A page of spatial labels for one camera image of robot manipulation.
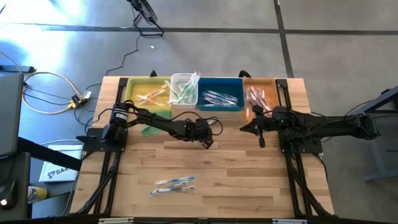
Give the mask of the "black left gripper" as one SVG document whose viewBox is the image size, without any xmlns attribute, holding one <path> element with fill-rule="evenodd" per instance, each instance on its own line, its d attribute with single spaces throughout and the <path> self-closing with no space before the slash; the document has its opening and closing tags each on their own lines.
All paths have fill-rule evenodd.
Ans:
<svg viewBox="0 0 398 224">
<path fill-rule="evenodd" d="M 200 142 L 205 149 L 209 149 L 213 145 L 213 131 L 207 120 L 196 119 L 196 121 L 192 121 L 186 119 L 184 123 L 184 141 Z"/>
</svg>

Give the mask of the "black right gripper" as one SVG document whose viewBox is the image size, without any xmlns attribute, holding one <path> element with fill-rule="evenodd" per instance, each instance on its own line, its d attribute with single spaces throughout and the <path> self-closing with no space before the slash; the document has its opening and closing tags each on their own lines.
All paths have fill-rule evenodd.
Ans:
<svg viewBox="0 0 398 224">
<path fill-rule="evenodd" d="M 265 148 L 266 142 L 263 136 L 264 132 L 273 131 L 273 119 L 266 116 L 267 113 L 271 111 L 264 111 L 264 109 L 259 105 L 254 105 L 252 107 L 254 113 L 253 119 L 240 128 L 244 132 L 255 134 L 259 139 L 259 146 Z"/>
</svg>

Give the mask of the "green cloth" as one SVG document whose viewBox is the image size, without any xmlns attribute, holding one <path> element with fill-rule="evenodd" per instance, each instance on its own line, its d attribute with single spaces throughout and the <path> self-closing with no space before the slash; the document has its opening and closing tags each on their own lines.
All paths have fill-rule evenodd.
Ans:
<svg viewBox="0 0 398 224">
<path fill-rule="evenodd" d="M 171 110 L 167 110 L 167 111 L 153 111 L 153 113 L 165 118 L 165 119 L 170 119 L 172 117 L 172 111 Z M 150 136 L 154 136 L 156 134 L 161 133 L 162 130 L 152 127 L 152 126 L 148 126 L 148 125 L 144 125 L 142 131 L 141 131 L 141 136 L 143 137 L 150 137 Z"/>
</svg>

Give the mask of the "green packaged toothbrush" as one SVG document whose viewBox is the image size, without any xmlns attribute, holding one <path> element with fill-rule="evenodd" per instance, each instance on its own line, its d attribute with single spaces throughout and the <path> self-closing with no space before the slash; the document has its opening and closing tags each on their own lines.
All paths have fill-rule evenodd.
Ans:
<svg viewBox="0 0 398 224">
<path fill-rule="evenodd" d="M 149 103 L 155 104 L 157 106 L 163 106 L 162 103 L 158 103 L 158 102 L 154 101 L 153 98 L 155 98 L 158 95 L 163 94 L 164 92 L 165 92 L 165 90 L 160 90 L 160 91 L 158 91 L 156 93 L 153 93 L 153 94 L 150 94 L 150 95 L 146 95 L 146 96 L 138 95 L 138 97 L 142 100 L 139 104 L 140 105 L 144 105 L 147 102 L 149 102 Z"/>
</svg>

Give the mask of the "orange white toothbrush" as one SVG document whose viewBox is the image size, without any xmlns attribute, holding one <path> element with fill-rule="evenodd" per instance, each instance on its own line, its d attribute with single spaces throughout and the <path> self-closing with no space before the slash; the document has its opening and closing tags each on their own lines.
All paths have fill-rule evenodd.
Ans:
<svg viewBox="0 0 398 224">
<path fill-rule="evenodd" d="M 164 103 L 161 103 L 161 102 L 153 100 L 149 96 L 142 96 L 142 95 L 136 95 L 136 96 L 141 100 L 139 105 L 144 105 L 144 104 L 147 104 L 147 103 L 152 103 L 153 105 L 157 105 L 157 106 L 164 106 L 165 105 Z"/>
<path fill-rule="evenodd" d="M 145 95 L 145 96 L 137 95 L 137 97 L 139 97 L 139 98 L 142 99 L 142 100 L 147 100 L 147 101 L 149 101 L 151 98 L 153 98 L 154 96 L 157 96 L 157 95 L 160 94 L 160 93 L 163 93 L 164 91 L 159 91 L 159 89 L 158 89 L 158 90 L 154 90 L 154 91 L 150 92 L 149 94 L 147 94 L 147 95 Z"/>
</svg>

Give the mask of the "white perforated basket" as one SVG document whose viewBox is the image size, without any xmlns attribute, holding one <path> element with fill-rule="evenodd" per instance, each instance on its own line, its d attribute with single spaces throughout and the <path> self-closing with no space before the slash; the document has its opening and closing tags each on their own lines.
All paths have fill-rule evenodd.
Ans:
<svg viewBox="0 0 398 224">
<path fill-rule="evenodd" d="M 180 90 L 178 89 L 177 85 L 179 83 L 188 83 L 190 80 L 190 77 L 192 76 L 192 73 L 175 73 L 171 77 L 171 85 L 172 88 L 177 92 L 180 93 Z M 171 104 L 172 108 L 175 110 L 194 110 L 197 106 L 198 103 L 198 83 L 196 87 L 196 93 L 195 93 L 195 98 L 192 101 L 191 104 Z M 169 100 L 177 100 L 174 96 L 174 94 L 170 91 L 170 97 Z"/>
</svg>

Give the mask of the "orange plastic bin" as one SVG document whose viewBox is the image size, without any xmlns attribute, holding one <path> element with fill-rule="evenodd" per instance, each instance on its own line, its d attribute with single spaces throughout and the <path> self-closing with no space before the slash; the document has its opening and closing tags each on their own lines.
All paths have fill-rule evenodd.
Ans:
<svg viewBox="0 0 398 224">
<path fill-rule="evenodd" d="M 275 84 L 275 80 L 273 78 L 243 78 L 243 90 L 245 92 L 246 88 L 254 87 L 256 90 L 259 88 L 263 88 L 266 95 L 266 101 L 271 108 L 271 111 L 276 107 L 279 106 L 279 99 L 277 94 L 277 88 Z M 246 100 L 245 100 L 245 93 L 244 93 L 244 115 L 246 117 Z"/>
</svg>

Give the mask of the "blue plastic bin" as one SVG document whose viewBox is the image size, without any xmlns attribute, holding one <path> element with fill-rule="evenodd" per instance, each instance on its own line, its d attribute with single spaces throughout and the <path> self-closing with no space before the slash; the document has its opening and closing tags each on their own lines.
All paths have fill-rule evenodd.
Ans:
<svg viewBox="0 0 398 224">
<path fill-rule="evenodd" d="M 204 91 L 226 93 L 238 99 L 237 107 L 204 107 Z M 200 78 L 198 82 L 198 109 L 202 111 L 240 111 L 244 106 L 243 80 L 240 78 Z"/>
</svg>

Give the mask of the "yellow plastic bin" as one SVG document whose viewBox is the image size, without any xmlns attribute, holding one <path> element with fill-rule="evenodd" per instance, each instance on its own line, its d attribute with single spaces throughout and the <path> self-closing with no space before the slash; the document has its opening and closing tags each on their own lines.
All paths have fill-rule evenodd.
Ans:
<svg viewBox="0 0 398 224">
<path fill-rule="evenodd" d="M 168 104 L 170 97 L 170 88 L 166 88 L 165 92 L 161 95 L 156 96 L 153 100 L 164 103 L 164 106 L 153 105 L 147 103 L 139 105 L 141 100 L 136 95 L 145 96 L 154 90 L 160 89 L 164 85 L 164 81 L 171 81 L 170 77 L 132 77 L 127 81 L 127 87 L 125 92 L 125 100 L 131 100 L 138 108 L 144 108 L 150 111 L 167 111 L 171 110 L 171 105 Z"/>
</svg>

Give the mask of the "black yellow power plug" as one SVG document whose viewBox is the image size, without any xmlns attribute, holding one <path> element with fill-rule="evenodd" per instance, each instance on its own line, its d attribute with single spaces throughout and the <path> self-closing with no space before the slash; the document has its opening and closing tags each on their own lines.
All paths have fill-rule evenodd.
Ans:
<svg viewBox="0 0 398 224">
<path fill-rule="evenodd" d="M 68 109 L 75 109 L 78 108 L 79 106 L 83 106 L 88 102 L 87 98 L 84 98 L 83 96 L 80 95 L 73 95 L 71 97 L 70 103 L 68 105 Z"/>
</svg>

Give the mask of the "black floor fan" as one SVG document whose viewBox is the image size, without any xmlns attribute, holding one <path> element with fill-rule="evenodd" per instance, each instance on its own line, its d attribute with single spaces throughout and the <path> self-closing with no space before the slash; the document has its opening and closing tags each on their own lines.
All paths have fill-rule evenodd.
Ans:
<svg viewBox="0 0 398 224">
<path fill-rule="evenodd" d="M 132 21 L 133 27 L 138 31 L 140 36 L 143 37 L 162 37 L 164 30 L 157 23 L 157 16 L 153 11 L 147 0 L 126 0 L 132 9 L 134 20 Z M 138 22 L 140 19 L 144 19 L 149 25 L 156 26 L 158 33 L 146 34 L 141 28 L 139 28 Z"/>
</svg>

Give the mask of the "white printed box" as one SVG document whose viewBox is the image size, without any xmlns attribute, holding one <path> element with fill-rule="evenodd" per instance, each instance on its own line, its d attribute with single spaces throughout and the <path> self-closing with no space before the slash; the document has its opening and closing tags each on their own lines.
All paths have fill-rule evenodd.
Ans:
<svg viewBox="0 0 398 224">
<path fill-rule="evenodd" d="M 82 145 L 49 145 L 49 149 L 60 151 L 75 159 L 83 157 Z M 66 167 L 61 167 L 50 162 L 44 162 L 39 177 L 39 182 L 71 182 L 76 179 L 78 172 Z"/>
</svg>

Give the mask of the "black diagonal beam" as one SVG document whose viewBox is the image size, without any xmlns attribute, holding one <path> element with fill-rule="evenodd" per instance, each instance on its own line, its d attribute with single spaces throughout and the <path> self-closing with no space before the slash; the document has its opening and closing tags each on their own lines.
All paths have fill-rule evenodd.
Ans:
<svg viewBox="0 0 398 224">
<path fill-rule="evenodd" d="M 32 157 L 57 166 L 79 171 L 82 161 L 59 151 L 51 150 L 30 140 L 18 137 L 17 152 L 28 152 Z"/>
</svg>

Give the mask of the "yellow can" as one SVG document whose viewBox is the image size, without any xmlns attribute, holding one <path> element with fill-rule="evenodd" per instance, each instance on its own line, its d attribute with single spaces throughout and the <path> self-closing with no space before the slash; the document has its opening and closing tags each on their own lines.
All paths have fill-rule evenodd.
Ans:
<svg viewBox="0 0 398 224">
<path fill-rule="evenodd" d="M 45 200 L 47 197 L 47 189 L 41 187 L 28 186 L 28 203 L 36 203 Z"/>
</svg>

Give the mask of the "dark desk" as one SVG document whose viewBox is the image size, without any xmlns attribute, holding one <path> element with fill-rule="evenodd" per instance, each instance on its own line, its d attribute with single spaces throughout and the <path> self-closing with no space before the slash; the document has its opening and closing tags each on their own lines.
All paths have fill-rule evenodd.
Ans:
<svg viewBox="0 0 398 224">
<path fill-rule="evenodd" d="M 28 186 L 30 179 L 30 154 L 0 158 L 0 183 L 7 179 L 17 181 L 17 203 L 11 210 L 0 208 L 0 224 L 13 223 L 28 218 Z"/>
</svg>

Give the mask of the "black flat bar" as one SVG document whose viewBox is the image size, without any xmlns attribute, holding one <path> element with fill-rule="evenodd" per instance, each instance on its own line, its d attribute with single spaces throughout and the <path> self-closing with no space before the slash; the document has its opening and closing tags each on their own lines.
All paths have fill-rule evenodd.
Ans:
<svg viewBox="0 0 398 224">
<path fill-rule="evenodd" d="M 17 67 L 15 65 L 0 65 L 0 72 L 10 72 L 10 73 L 34 73 L 36 69 L 31 66 L 21 66 Z"/>
</svg>

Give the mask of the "black computer mouse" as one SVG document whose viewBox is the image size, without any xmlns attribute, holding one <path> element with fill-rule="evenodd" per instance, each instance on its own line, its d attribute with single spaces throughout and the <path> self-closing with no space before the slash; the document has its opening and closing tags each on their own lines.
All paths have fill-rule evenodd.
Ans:
<svg viewBox="0 0 398 224">
<path fill-rule="evenodd" d="M 0 208 L 11 210 L 17 203 L 17 181 L 7 179 L 0 183 Z"/>
</svg>

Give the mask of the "black table edge rail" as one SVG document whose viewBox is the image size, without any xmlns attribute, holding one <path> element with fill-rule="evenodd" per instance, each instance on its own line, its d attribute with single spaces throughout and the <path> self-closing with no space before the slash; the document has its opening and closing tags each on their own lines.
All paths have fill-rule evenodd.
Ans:
<svg viewBox="0 0 398 224">
<path fill-rule="evenodd" d="M 98 224 L 100 218 L 113 218 L 106 214 L 68 215 L 65 217 L 26 218 L 6 224 Z M 272 224 L 275 218 L 172 218 L 172 217 L 129 217 L 133 223 L 127 224 Z M 299 216 L 308 224 L 394 224 L 366 220 L 353 220 L 338 217 Z"/>
</svg>

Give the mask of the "white rail bracket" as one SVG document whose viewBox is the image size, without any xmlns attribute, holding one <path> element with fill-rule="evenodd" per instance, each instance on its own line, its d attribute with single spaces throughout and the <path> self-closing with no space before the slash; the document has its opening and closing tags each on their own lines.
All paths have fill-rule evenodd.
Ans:
<svg viewBox="0 0 398 224">
<path fill-rule="evenodd" d="M 127 224 L 133 223 L 134 219 L 129 217 L 100 218 L 98 224 Z"/>
<path fill-rule="evenodd" d="M 308 222 L 301 219 L 275 218 L 272 219 L 272 224 L 308 224 Z"/>
</svg>

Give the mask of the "blue-grey metal table frame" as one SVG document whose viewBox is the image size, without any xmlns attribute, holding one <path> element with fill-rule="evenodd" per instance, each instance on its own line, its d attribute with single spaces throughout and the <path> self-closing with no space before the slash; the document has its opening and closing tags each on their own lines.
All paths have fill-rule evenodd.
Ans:
<svg viewBox="0 0 398 224">
<path fill-rule="evenodd" d="M 374 99 L 361 103 L 353 114 L 368 115 L 381 135 L 369 141 L 371 172 L 363 176 L 367 183 L 398 179 L 398 85 Z"/>
</svg>

